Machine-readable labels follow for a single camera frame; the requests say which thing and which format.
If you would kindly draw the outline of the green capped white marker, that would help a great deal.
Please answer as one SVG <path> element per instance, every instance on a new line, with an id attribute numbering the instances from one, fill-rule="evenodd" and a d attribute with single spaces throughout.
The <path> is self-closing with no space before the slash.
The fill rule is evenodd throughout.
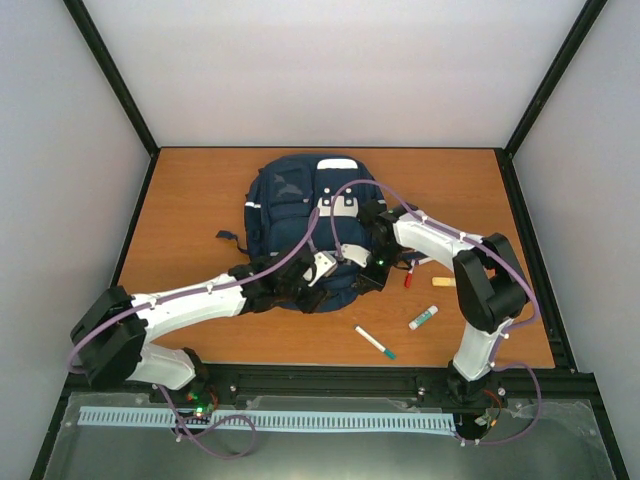
<path id="1" fill-rule="evenodd" d="M 362 336 L 367 342 L 369 342 L 372 346 L 374 346 L 378 351 L 384 354 L 386 357 L 388 357 L 391 360 L 396 359 L 396 355 L 389 348 L 387 348 L 385 345 L 379 342 L 376 338 L 374 338 L 369 332 L 367 332 L 360 325 L 355 325 L 354 330 L 360 336 Z"/>

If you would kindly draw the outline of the navy blue student backpack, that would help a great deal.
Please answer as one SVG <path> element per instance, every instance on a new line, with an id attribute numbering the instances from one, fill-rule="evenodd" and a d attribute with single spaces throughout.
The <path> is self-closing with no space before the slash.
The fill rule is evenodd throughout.
<path id="1" fill-rule="evenodd" d="M 360 296 L 354 283 L 362 268 L 343 260 L 340 247 L 355 244 L 371 252 L 372 236 L 357 218 L 359 208 L 371 201 L 387 208 L 373 175 L 356 159 L 321 154 L 281 157 L 260 169 L 249 188 L 246 244 L 240 250 L 250 262 L 302 249 L 329 252 L 338 266 L 320 281 L 331 296 L 315 313 L 343 309 Z M 422 258 L 408 251 L 391 268 L 407 270 L 412 260 Z"/>

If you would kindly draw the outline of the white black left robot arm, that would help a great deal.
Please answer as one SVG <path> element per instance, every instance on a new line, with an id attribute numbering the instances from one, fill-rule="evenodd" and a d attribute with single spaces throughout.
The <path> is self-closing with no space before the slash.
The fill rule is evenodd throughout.
<path id="1" fill-rule="evenodd" d="M 261 313 L 292 304 L 314 312 L 329 296 L 322 278 L 336 259 L 327 252 L 260 257 L 210 280 L 187 287 L 130 295 L 121 286 L 104 291 L 73 327 L 71 369 L 91 388 L 103 390 L 127 381 L 161 384 L 186 402 L 201 400 L 208 378 L 197 370 L 189 348 L 168 349 L 158 338 L 216 318 Z"/>

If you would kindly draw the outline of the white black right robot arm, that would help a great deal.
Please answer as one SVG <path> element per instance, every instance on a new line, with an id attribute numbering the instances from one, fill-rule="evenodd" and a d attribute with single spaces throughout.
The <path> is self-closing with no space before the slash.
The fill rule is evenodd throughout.
<path id="1" fill-rule="evenodd" d="M 498 346 L 515 319 L 526 304 L 538 306 L 509 240 L 501 234 L 457 232 L 422 211 L 387 209 L 375 201 L 360 207 L 357 218 L 373 239 L 356 277 L 358 293 L 383 290 L 391 267 L 410 250 L 453 273 L 466 325 L 448 366 L 447 389 L 453 402 L 471 402 L 486 385 Z"/>

